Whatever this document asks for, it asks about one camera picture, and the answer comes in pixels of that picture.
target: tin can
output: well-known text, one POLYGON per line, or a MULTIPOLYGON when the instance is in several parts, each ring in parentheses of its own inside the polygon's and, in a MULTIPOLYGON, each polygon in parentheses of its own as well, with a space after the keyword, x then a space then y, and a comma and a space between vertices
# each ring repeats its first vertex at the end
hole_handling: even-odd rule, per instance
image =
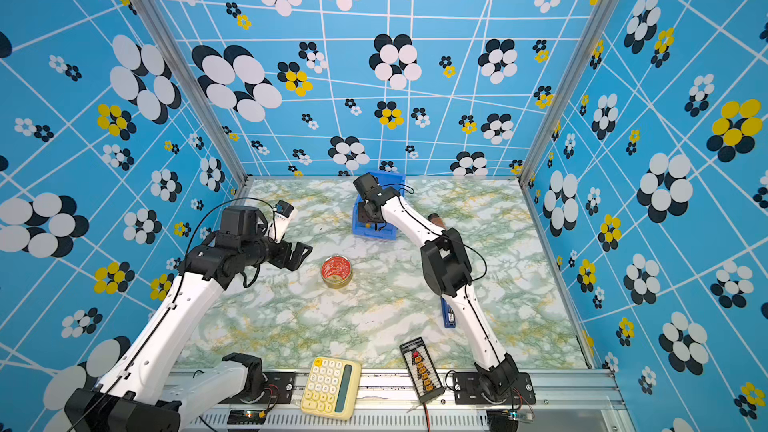
POLYGON ((344 287, 352 280, 352 264, 343 255, 333 255, 322 263, 320 275, 328 287, 344 287))

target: blue bin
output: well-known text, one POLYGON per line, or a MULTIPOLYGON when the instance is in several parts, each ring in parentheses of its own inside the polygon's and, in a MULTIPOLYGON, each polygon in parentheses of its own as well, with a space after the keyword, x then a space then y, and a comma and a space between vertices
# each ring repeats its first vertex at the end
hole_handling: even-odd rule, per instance
MULTIPOLYGON (((380 186, 391 186, 395 190, 406 184, 406 175, 398 174, 395 172, 371 172, 371 175, 376 177, 380 186)), ((384 228, 375 230, 374 224, 363 224, 357 220, 357 209, 359 207, 362 198, 358 196, 355 199, 355 206, 352 209, 352 234, 361 235, 363 237, 370 238, 383 238, 385 240, 395 240, 397 238, 397 228, 392 224, 387 224, 384 228)))

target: marble tabletop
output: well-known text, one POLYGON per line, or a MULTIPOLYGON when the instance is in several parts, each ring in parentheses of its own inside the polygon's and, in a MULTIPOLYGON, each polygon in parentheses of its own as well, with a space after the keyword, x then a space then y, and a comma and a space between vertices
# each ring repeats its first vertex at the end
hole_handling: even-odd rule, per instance
MULTIPOLYGON (((418 178, 406 198, 456 227, 485 256, 475 282, 488 320, 520 368, 585 368, 552 269, 515 180, 418 178)), ((473 368, 460 328, 446 329, 440 298, 422 276, 419 250, 398 232, 386 241, 352 234, 357 193, 352 180, 256 179, 250 197, 283 199, 297 210, 286 240, 314 250, 299 270, 262 266, 255 285, 234 281, 203 317, 179 356, 179 368, 215 366, 230 352, 261 357, 265 368, 306 368, 318 355, 357 360, 366 368, 401 368, 398 346, 421 336, 438 368, 473 368), (342 254, 352 281, 328 288, 322 262, 342 254)), ((469 253, 473 275, 482 261, 469 253)), ((249 278, 254 271, 246 270, 249 278)))

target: yellow calculator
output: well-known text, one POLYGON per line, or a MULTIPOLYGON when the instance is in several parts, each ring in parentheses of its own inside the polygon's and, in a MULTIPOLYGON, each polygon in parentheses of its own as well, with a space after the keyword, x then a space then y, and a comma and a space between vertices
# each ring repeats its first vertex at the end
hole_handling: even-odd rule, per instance
POLYGON ((355 409, 361 371, 360 364, 351 360, 316 358, 301 398, 302 412, 348 420, 355 409))

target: blue wallpaper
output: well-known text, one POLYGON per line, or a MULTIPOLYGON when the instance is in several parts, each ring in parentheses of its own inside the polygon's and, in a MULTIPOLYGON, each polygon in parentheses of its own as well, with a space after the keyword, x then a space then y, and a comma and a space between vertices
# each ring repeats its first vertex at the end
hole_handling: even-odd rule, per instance
POLYGON ((598 0, 156 0, 255 176, 510 176, 598 0))
POLYGON ((0 430, 66 430, 232 198, 152 44, 130 0, 0 0, 0 430))
POLYGON ((766 12, 621 0, 526 184, 638 430, 768 430, 766 12))

